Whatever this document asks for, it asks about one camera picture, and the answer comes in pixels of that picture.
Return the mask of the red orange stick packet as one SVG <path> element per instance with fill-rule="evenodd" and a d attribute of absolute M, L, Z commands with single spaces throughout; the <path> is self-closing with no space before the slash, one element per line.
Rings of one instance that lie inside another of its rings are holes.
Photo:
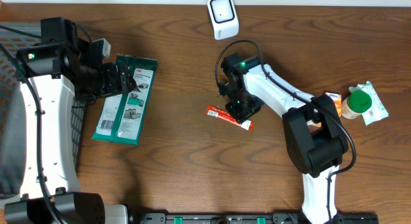
<path fill-rule="evenodd" d="M 235 118 L 233 118 L 227 111 L 222 110 L 216 106 L 209 105 L 206 114 L 209 116 L 217 117 L 218 119 L 224 120 L 226 122 L 229 122 L 233 125 L 239 126 L 242 129 L 245 129 L 247 131 L 252 131 L 254 127 L 254 122 L 251 120 L 246 120 L 242 123 L 237 122 Z"/>

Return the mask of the white green packet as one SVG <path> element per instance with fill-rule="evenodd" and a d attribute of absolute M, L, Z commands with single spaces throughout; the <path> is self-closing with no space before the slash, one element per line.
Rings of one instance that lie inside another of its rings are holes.
<path fill-rule="evenodd" d="M 137 87 L 128 94 L 105 99 L 92 139 L 136 146 L 158 61 L 152 58 L 118 55 L 116 63 L 128 67 L 128 72 L 136 81 Z"/>

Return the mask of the orange tissue pack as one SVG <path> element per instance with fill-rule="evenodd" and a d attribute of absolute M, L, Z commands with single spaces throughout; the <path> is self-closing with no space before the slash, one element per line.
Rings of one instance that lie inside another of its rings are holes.
<path fill-rule="evenodd" d="M 327 96 L 329 96 L 332 100 L 333 103 L 335 104 L 337 114 L 339 117 L 342 116 L 342 97 L 340 94 L 334 93 L 334 92 L 325 92 Z"/>
<path fill-rule="evenodd" d="M 315 127 L 322 127 L 322 123 L 321 123 L 321 122 L 315 123 L 315 122 L 313 122 L 312 120 L 311 120 L 311 121 L 308 121 L 308 122 L 307 122 L 307 125 L 309 125 L 309 126 L 315 126 Z"/>

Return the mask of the light green tissue packet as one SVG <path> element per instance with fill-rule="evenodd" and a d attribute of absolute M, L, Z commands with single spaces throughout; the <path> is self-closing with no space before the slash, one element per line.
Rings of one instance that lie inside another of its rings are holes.
<path fill-rule="evenodd" d="M 380 121 L 389 116 L 387 109 L 383 106 L 381 99 L 377 95 L 377 92 L 370 81 L 366 81 L 365 84 L 358 84 L 356 87 L 349 87 L 351 93 L 357 90 L 366 92 L 372 100 L 371 107 L 362 114 L 366 125 Z"/>

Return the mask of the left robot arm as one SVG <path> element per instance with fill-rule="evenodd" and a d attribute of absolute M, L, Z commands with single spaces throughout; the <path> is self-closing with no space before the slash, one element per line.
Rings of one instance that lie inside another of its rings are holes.
<path fill-rule="evenodd" d="M 78 36 L 63 17 L 40 22 L 39 42 L 11 59 L 26 114 L 26 163 L 20 199 L 7 203 L 7 223 L 132 223 L 123 204 L 106 205 L 80 188 L 73 158 L 73 103 L 126 94 L 128 67 L 109 62 L 109 44 Z"/>

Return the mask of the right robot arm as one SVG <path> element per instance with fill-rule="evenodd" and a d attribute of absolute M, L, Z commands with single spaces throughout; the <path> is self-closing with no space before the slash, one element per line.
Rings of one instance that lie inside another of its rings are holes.
<path fill-rule="evenodd" d="M 232 53 L 221 68 L 228 82 L 220 85 L 220 92 L 229 97 L 225 108 L 237 122 L 245 122 L 263 105 L 281 117 L 288 155 L 302 173 L 302 213 L 310 223 L 331 223 L 337 214 L 335 172 L 348 151 L 332 99 L 296 89 L 258 56 L 245 59 Z"/>

